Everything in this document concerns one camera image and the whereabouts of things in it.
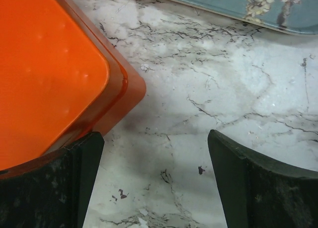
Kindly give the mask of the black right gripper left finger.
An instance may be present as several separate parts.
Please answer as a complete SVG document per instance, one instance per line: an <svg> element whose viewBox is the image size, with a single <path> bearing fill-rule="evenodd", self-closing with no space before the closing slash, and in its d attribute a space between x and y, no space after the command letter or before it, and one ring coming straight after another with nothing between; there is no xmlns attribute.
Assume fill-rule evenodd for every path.
<svg viewBox="0 0 318 228"><path fill-rule="evenodd" d="M99 132L0 172L2 228L81 228L104 147Z"/></svg>

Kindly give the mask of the blue floral serving tray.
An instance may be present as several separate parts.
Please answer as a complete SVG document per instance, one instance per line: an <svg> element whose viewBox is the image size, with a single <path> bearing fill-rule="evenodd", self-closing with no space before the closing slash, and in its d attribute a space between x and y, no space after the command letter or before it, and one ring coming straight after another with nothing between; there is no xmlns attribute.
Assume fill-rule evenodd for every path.
<svg viewBox="0 0 318 228"><path fill-rule="evenodd" d="M318 0L171 1L288 34L318 33Z"/></svg>

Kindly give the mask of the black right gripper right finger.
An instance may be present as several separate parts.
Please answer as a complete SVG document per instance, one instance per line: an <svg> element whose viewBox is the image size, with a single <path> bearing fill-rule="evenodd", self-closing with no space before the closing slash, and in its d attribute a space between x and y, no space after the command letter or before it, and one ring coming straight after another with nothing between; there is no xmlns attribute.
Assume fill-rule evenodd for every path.
<svg viewBox="0 0 318 228"><path fill-rule="evenodd" d="M249 149L216 130L208 148L230 228L316 228L318 173Z"/></svg>

